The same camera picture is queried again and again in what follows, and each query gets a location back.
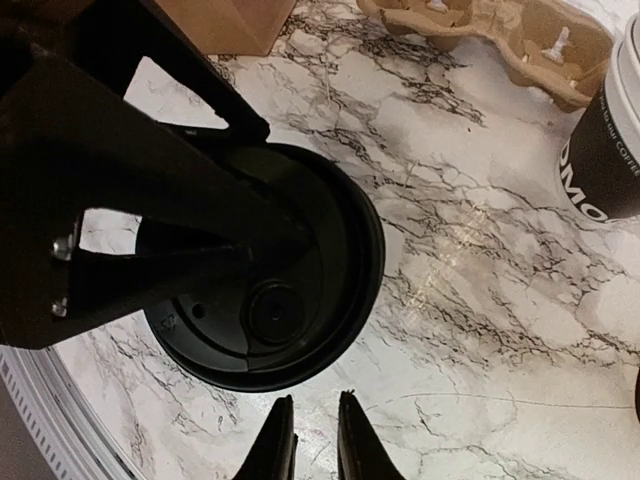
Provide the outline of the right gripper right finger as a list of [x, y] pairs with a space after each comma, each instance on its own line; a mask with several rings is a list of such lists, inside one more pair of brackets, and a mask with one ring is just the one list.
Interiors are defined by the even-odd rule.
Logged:
[[337, 464], [340, 479], [404, 480], [352, 391], [340, 395]]

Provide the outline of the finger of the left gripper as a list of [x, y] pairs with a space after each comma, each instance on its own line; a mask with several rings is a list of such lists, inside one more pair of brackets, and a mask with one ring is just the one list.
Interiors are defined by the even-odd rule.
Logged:
[[192, 145], [260, 145], [268, 122], [154, 1], [94, 1], [74, 20], [74, 63]]
[[106, 208], [200, 230], [286, 260], [314, 245], [307, 224], [250, 169], [271, 145], [205, 150], [126, 103], [67, 59], [1, 47], [1, 256], [47, 260], [77, 217]]

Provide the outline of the brown paper bag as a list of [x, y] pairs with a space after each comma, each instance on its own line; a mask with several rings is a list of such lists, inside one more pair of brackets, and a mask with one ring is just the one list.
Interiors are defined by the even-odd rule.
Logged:
[[295, 0], [159, 0], [157, 4], [207, 55], [267, 55]]

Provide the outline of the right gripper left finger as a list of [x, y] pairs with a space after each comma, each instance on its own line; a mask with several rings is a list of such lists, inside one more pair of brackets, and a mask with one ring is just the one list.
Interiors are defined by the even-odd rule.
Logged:
[[291, 395], [278, 398], [233, 480], [291, 480], [298, 437]]

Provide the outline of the black cup lid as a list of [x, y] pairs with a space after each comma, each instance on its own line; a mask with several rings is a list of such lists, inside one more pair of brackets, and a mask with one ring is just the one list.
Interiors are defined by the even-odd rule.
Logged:
[[379, 293], [385, 240], [365, 192], [325, 157], [287, 144], [228, 151], [223, 165], [290, 211], [308, 234], [298, 257], [255, 259], [240, 275], [147, 307], [165, 353], [236, 392], [289, 388], [337, 360]]

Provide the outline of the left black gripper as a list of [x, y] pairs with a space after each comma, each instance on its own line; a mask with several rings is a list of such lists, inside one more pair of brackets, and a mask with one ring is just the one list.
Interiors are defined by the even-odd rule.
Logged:
[[1, 192], [1, 343], [41, 349], [79, 333], [68, 312], [68, 250], [80, 210], [54, 197]]

